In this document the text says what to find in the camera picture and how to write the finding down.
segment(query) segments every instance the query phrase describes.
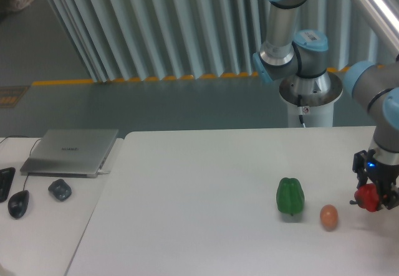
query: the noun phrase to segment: red bell pepper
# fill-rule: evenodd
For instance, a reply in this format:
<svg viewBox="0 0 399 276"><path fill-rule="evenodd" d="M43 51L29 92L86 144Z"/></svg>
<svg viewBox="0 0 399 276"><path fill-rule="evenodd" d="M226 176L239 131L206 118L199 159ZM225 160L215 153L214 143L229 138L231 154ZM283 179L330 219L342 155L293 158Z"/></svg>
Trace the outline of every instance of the red bell pepper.
<svg viewBox="0 0 399 276"><path fill-rule="evenodd" d="M376 212L380 205L380 198L378 197L377 188L374 184L365 184L361 186L355 192L356 202L351 202L352 204L357 204L362 209L366 209L369 212Z"/></svg>

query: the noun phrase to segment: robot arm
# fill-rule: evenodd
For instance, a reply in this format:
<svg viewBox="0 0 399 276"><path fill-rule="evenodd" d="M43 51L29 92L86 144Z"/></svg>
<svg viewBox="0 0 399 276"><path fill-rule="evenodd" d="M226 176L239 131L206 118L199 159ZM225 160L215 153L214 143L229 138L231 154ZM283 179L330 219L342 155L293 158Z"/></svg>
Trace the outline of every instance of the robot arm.
<svg viewBox="0 0 399 276"><path fill-rule="evenodd" d="M399 205L399 5L395 0L351 1L397 60L380 69L359 62L344 78L349 94L376 123L368 151L360 151L353 159L357 187L361 190L371 180L379 199L376 209L392 209Z"/></svg>
<svg viewBox="0 0 399 276"><path fill-rule="evenodd" d="M253 56L259 75L269 81L288 77L282 81L280 93L298 107L301 99L306 105L319 106L338 98L339 84L331 76L325 77L327 49L317 46L327 39L317 31L294 34L298 7L306 0L269 1L267 39ZM360 151L353 159L357 187L360 191L371 180L378 194L371 211L381 206L391 209L399 205L399 5L395 0L351 1L397 60L380 69L370 62L359 62L344 78L347 91L376 123L368 151ZM322 78L324 90L313 90Z"/></svg>

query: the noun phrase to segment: gray mouse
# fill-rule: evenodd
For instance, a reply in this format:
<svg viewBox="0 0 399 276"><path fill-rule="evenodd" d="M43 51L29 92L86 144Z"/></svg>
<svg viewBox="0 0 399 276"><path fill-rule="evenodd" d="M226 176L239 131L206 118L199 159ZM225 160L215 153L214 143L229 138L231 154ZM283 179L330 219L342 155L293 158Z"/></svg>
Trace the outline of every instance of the gray mouse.
<svg viewBox="0 0 399 276"><path fill-rule="evenodd" d="M21 218L27 209L27 204L29 202L29 191L21 191L15 193L8 200L8 212L14 219Z"/></svg>

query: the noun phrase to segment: vertical blinds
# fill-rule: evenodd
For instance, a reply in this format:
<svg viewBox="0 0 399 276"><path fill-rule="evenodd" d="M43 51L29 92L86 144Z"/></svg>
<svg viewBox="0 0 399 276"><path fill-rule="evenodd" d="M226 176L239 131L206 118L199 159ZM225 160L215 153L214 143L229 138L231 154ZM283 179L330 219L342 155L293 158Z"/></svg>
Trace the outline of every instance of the vertical blinds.
<svg viewBox="0 0 399 276"><path fill-rule="evenodd" d="M266 0L49 0L94 81L252 74ZM393 62L349 0L308 0L299 29L318 29L329 66Z"/></svg>

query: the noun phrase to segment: silver laptop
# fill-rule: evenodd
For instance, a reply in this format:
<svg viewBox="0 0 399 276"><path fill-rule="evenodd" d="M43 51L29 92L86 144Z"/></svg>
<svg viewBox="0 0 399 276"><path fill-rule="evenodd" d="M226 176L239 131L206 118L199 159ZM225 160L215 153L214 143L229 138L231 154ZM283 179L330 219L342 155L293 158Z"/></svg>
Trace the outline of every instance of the silver laptop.
<svg viewBox="0 0 399 276"><path fill-rule="evenodd" d="M118 130L49 130L21 174L95 178L117 135Z"/></svg>

